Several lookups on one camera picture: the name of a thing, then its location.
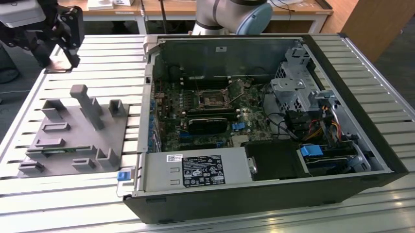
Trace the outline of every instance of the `green circuit board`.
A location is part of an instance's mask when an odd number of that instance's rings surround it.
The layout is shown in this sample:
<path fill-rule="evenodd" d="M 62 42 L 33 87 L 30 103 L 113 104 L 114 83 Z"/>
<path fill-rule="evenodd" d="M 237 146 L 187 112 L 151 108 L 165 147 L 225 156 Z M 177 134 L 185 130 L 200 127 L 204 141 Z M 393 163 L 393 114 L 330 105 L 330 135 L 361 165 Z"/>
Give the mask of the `green circuit board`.
<path fill-rule="evenodd" d="M 155 101 L 159 118 L 161 150 L 197 150 L 234 147 L 232 138 L 245 135 L 249 141 L 272 138 L 269 125 L 261 110 L 262 84 L 250 84 L 245 79 L 232 79 L 226 89 L 220 90 L 183 90 L 175 83 L 161 83 L 157 87 Z M 236 121 L 229 121 L 224 133 L 208 135 L 187 135 L 183 111 L 192 109 L 233 108 L 238 111 Z M 244 128 L 232 130 L 232 124 L 244 123 Z"/>

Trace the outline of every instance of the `white sticker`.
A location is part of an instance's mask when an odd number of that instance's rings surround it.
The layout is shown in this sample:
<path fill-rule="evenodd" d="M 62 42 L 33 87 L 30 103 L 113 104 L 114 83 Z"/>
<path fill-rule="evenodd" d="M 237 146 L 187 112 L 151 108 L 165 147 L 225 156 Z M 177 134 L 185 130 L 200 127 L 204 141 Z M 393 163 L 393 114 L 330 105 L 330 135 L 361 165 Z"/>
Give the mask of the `white sticker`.
<path fill-rule="evenodd" d="M 166 161 L 167 162 L 181 162 L 182 155 L 181 154 L 167 154 Z"/>
<path fill-rule="evenodd" d="M 131 15 L 133 12 L 131 11 L 115 11 L 114 12 L 117 15 Z"/>
<path fill-rule="evenodd" d="M 198 80 L 198 79 L 204 79 L 204 76 L 190 76 L 187 77 L 189 80 Z"/>
<path fill-rule="evenodd" d="M 228 47 L 216 47 L 216 52 L 225 52 L 228 50 Z"/>

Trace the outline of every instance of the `warning label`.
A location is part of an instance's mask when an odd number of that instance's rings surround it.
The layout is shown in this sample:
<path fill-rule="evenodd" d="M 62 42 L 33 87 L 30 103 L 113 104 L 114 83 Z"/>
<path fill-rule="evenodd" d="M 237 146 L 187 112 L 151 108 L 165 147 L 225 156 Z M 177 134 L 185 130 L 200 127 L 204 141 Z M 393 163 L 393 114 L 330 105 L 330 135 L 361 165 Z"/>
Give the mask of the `warning label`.
<path fill-rule="evenodd" d="M 185 188 L 225 183 L 220 155 L 182 158 L 181 165 Z"/>

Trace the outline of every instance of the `blue latch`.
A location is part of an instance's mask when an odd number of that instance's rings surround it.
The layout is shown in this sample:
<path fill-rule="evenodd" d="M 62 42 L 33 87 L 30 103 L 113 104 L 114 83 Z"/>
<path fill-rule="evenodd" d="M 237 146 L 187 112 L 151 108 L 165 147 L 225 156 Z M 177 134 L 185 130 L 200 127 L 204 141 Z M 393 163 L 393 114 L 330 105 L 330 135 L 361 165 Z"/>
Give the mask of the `blue latch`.
<path fill-rule="evenodd" d="M 304 145 L 300 148 L 300 153 L 302 155 L 302 157 L 305 156 L 321 156 L 322 155 L 322 151 L 318 145 Z"/>
<path fill-rule="evenodd" d="M 118 171 L 115 175 L 117 181 L 127 181 L 130 180 L 130 171 Z"/>
<path fill-rule="evenodd" d="M 241 130 L 245 128 L 245 123 L 240 122 L 237 124 L 232 124 L 232 130 Z"/>

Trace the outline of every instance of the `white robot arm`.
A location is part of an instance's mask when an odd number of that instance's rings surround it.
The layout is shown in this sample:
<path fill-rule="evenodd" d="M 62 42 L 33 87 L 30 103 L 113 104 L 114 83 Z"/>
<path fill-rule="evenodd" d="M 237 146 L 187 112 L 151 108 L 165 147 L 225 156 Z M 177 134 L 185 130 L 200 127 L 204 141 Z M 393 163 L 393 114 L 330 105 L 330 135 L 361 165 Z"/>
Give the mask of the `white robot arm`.
<path fill-rule="evenodd" d="M 196 0 L 192 35 L 260 34 L 270 20 L 266 0 Z"/>

